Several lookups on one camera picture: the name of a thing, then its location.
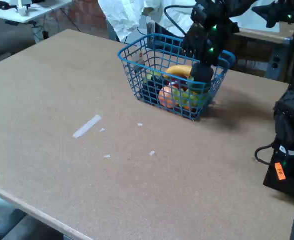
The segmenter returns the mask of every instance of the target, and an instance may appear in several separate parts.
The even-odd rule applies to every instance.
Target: orange label
[[[277,174],[278,174],[278,178],[279,178],[279,180],[284,180],[284,179],[286,179],[286,176],[285,176],[285,173],[283,172],[283,169],[282,169],[282,165],[281,165],[281,163],[276,162],[276,163],[275,163],[275,167],[276,167],[276,171],[277,171]]]

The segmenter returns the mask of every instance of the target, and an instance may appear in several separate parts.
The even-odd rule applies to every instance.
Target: tabletop
[[[18,23],[27,23],[71,3],[72,0],[46,0],[45,2],[34,3],[28,9],[26,16],[19,15],[17,10],[14,8],[10,8],[8,10],[0,9],[0,19]]]
[[[230,70],[193,122],[134,98],[123,46],[67,30],[0,62],[0,197],[75,239],[289,239],[253,158],[287,85]]]
[[[288,44],[294,36],[294,23],[280,22],[280,32],[261,31],[248,28],[240,28],[237,35],[267,41],[276,44]]]

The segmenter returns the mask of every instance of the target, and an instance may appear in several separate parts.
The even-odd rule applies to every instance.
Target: blue wire basket
[[[211,82],[193,81],[186,75],[166,72],[173,65],[199,62],[194,56],[187,57],[181,44],[180,38],[149,34],[120,50],[118,57],[137,99],[194,120],[210,104],[236,58],[223,51],[217,66],[212,66]]]

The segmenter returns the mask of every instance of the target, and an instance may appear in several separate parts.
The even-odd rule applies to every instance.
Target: white desk
[[[60,9],[68,4],[71,4],[72,0],[46,0],[45,2],[32,4],[27,11],[26,16],[21,16],[15,8],[8,10],[0,9],[0,19],[14,21],[18,23],[27,24],[30,21],[35,21],[32,31],[34,33],[35,42],[38,43],[42,38],[42,22],[39,21],[41,16],[46,15],[56,9]]]
[[[35,3],[32,4],[31,7],[28,9],[26,16],[19,15],[15,8],[11,8],[8,10],[0,9],[0,19],[25,24],[31,20],[36,20],[53,10],[60,9],[71,3],[72,0],[46,0],[45,2]]]

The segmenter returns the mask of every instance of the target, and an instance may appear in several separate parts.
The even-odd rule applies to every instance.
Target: floor
[[[78,26],[79,29],[88,34],[93,34],[99,37],[108,38],[106,29],[95,29],[92,27]],[[49,31],[49,35],[54,35],[64,29],[76,28],[68,23],[59,23],[56,21],[48,21],[45,24],[45,29]],[[19,24],[12,26],[5,24],[4,20],[0,19],[0,55],[18,53],[25,48],[34,45],[33,33],[30,26]],[[9,210],[0,211],[0,227],[4,220],[10,215]],[[15,226],[4,238],[4,240],[59,240],[62,239],[57,231],[39,222],[31,216],[25,216],[17,226]]]
[[[45,23],[45,29],[49,31],[50,36],[56,34],[58,30],[76,30],[76,28],[68,22],[59,22],[58,24],[55,20],[49,20]],[[107,29],[97,29],[82,25],[78,25],[78,27],[83,33],[108,38]],[[5,24],[4,20],[0,19],[0,55],[5,53],[15,54],[33,44],[33,33],[29,25],[19,24],[17,26],[12,26]]]

